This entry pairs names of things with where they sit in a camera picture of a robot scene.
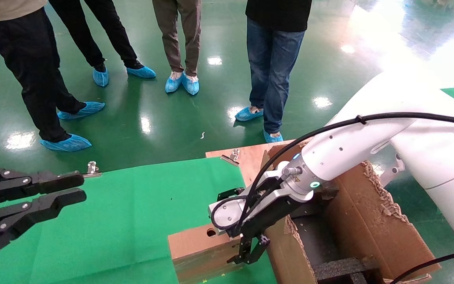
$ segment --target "person's leg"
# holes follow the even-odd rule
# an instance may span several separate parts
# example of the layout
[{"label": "person's leg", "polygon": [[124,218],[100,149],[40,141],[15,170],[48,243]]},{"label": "person's leg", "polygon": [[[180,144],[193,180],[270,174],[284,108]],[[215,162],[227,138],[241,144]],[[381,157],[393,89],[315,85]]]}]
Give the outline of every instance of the person's leg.
[{"label": "person's leg", "polygon": [[238,121],[248,121],[263,115],[271,66],[272,31],[248,19],[246,35],[246,47],[252,79],[251,106],[244,108],[236,115]]},{"label": "person's leg", "polygon": [[186,78],[182,84],[191,95],[199,91],[197,79],[197,61],[199,60],[201,35],[201,0],[178,0],[178,11],[182,16],[182,27],[185,34]]},{"label": "person's leg", "polygon": [[60,110],[57,116],[61,119],[75,119],[97,113],[105,106],[104,103],[79,102],[73,95],[70,94],[68,88],[66,88],[63,76],[58,69],[60,59],[57,52],[56,39],[54,37],[54,28],[52,27],[52,23],[50,23],[48,17],[44,18],[43,23],[47,29],[50,45],[52,46],[52,54],[55,58],[51,77],[54,84],[54,88],[52,88],[54,102],[56,103],[56,107]]},{"label": "person's leg", "polygon": [[181,73],[184,69],[178,43],[178,3],[176,0],[152,0],[152,3],[169,66],[173,72]]},{"label": "person's leg", "polygon": [[290,72],[294,68],[304,32],[273,33],[269,86],[264,102],[264,131],[268,137],[283,140],[279,134],[283,109],[288,99]]},{"label": "person's leg", "polygon": [[78,151],[90,142],[69,135],[61,127],[56,115],[56,89],[53,72],[58,71],[59,57],[51,45],[44,9],[14,20],[0,22],[0,54],[5,64],[20,82],[22,97],[39,135],[52,146],[63,151]]},{"label": "person's leg", "polygon": [[49,0],[59,18],[67,27],[71,38],[90,66],[104,62],[101,50],[90,34],[80,0]]},{"label": "person's leg", "polygon": [[113,1],[85,0],[85,3],[106,31],[113,48],[120,55],[122,61],[124,61],[127,72],[142,78],[155,78],[155,72],[138,61]]}]

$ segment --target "metal clamp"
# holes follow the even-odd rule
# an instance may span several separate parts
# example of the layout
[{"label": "metal clamp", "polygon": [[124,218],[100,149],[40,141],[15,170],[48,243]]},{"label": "metal clamp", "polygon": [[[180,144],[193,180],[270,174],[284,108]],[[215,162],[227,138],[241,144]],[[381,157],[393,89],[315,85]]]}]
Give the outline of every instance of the metal clamp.
[{"label": "metal clamp", "polygon": [[236,162],[239,159],[239,149],[234,149],[229,158]]},{"label": "metal clamp", "polygon": [[239,159],[239,149],[234,149],[232,151],[231,155],[228,157],[226,155],[222,155],[220,158],[222,158],[222,160],[227,161],[227,162],[231,163],[232,165],[238,167],[239,163],[236,161]]},{"label": "metal clamp", "polygon": [[97,163],[95,161],[90,161],[87,164],[87,173],[83,175],[84,178],[93,178],[93,177],[99,177],[102,176],[102,172],[99,171],[99,168],[97,167]]}]

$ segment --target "black pants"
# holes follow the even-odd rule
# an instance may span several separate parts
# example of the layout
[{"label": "black pants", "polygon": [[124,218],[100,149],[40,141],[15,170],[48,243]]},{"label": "black pants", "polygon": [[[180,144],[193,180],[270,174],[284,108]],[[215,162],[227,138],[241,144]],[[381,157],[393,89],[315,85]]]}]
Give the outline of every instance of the black pants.
[{"label": "black pants", "polygon": [[[74,43],[85,59],[94,67],[104,62],[101,50],[90,34],[80,0],[49,0],[57,15],[68,28]],[[120,55],[126,67],[134,66],[137,56],[129,43],[126,29],[120,22],[112,0],[85,0],[94,16],[108,34],[113,48]]]},{"label": "black pants", "polygon": [[0,22],[0,54],[22,86],[22,98],[41,138],[51,142],[67,139],[56,107],[75,114],[85,103],[64,85],[54,30],[45,10]]}]

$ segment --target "person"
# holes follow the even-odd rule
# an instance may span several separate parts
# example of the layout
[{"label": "person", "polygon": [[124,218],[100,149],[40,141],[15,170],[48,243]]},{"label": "person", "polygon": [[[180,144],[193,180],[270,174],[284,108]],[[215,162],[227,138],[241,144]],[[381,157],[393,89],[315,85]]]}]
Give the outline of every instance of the person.
[{"label": "person", "polygon": [[[201,0],[152,0],[155,18],[166,52],[167,61],[171,66],[171,75],[166,81],[166,92],[175,92],[180,85],[191,95],[199,91],[197,79],[197,61],[199,59],[201,35]],[[182,16],[185,34],[186,69],[182,66],[180,45],[178,43],[178,11]]]},{"label": "person", "polygon": [[[49,3],[67,27],[87,63],[94,68],[92,70],[94,82],[101,87],[107,86],[110,78],[104,64],[105,59],[90,34],[80,0],[49,0]],[[146,79],[155,78],[155,72],[138,61],[113,1],[85,0],[85,3],[106,31],[113,48],[124,62],[127,73]]]},{"label": "person", "polygon": [[92,144],[66,133],[59,118],[92,115],[104,103],[79,102],[68,92],[58,69],[54,30],[43,8],[46,3],[47,0],[0,0],[0,55],[22,86],[22,98],[39,129],[40,144],[52,150],[79,151]]},{"label": "person", "polygon": [[247,53],[252,90],[250,106],[235,117],[264,117],[266,142],[283,141],[279,129],[294,68],[308,25],[311,0],[248,0]]}]

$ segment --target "cardboard box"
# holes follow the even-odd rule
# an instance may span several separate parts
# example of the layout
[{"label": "cardboard box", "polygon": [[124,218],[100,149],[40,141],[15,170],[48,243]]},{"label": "cardboard box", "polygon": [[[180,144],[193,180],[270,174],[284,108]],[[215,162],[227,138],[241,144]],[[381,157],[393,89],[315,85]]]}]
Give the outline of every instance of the cardboard box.
[{"label": "cardboard box", "polygon": [[[304,145],[284,153],[273,167],[291,160]],[[262,165],[283,147],[266,151]],[[382,188],[369,162],[342,174],[335,183],[339,192],[326,207],[323,218],[342,258],[374,258],[384,282],[435,258],[389,192]],[[279,284],[316,283],[298,226],[290,216],[268,228],[266,235],[271,239],[268,253]],[[424,268],[404,280],[426,282],[431,279],[430,273],[439,268],[438,264]]]}]

